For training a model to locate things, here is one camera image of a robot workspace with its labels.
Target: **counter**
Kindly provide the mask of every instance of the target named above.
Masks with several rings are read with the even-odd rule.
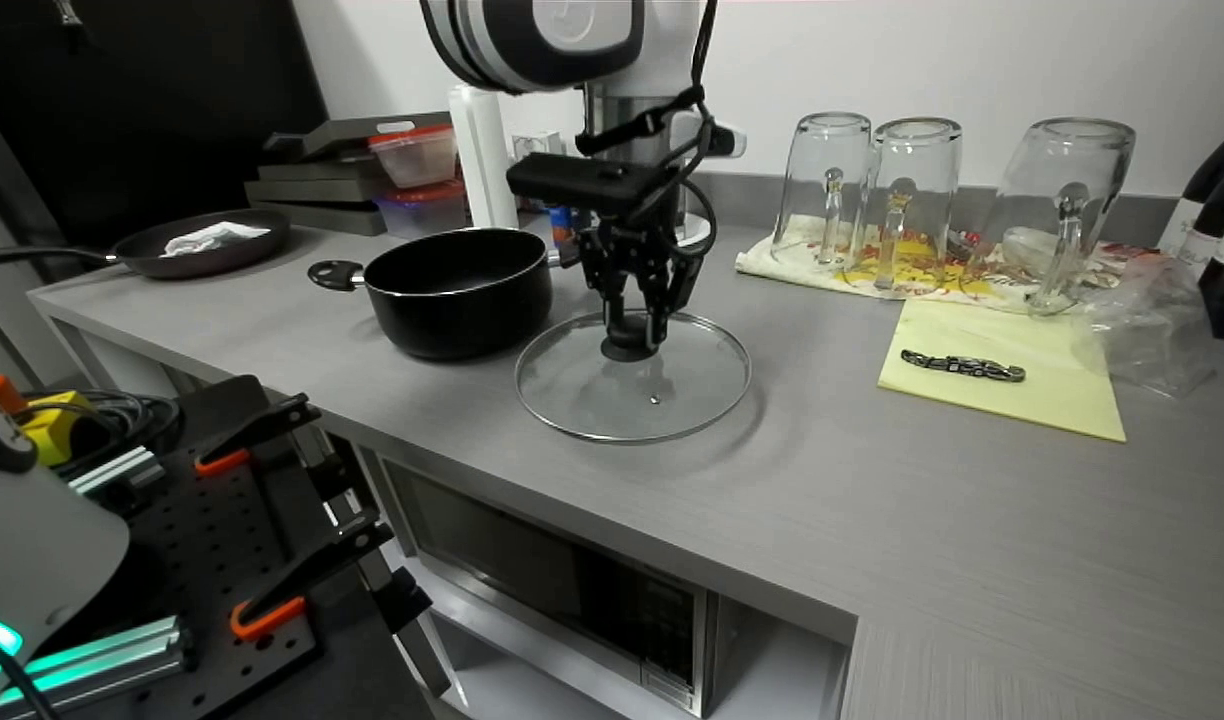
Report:
[[[1215,384],[1120,387],[1127,443],[1086,442],[879,394],[901,310],[737,275],[761,232],[724,232],[692,311],[746,339],[756,384],[646,449],[555,436],[516,406],[512,358],[416,365],[363,296],[303,280],[384,242],[33,300],[90,369],[257,371],[381,458],[851,643],[846,720],[1224,720],[1224,344]],[[552,318],[585,303],[563,274]]]

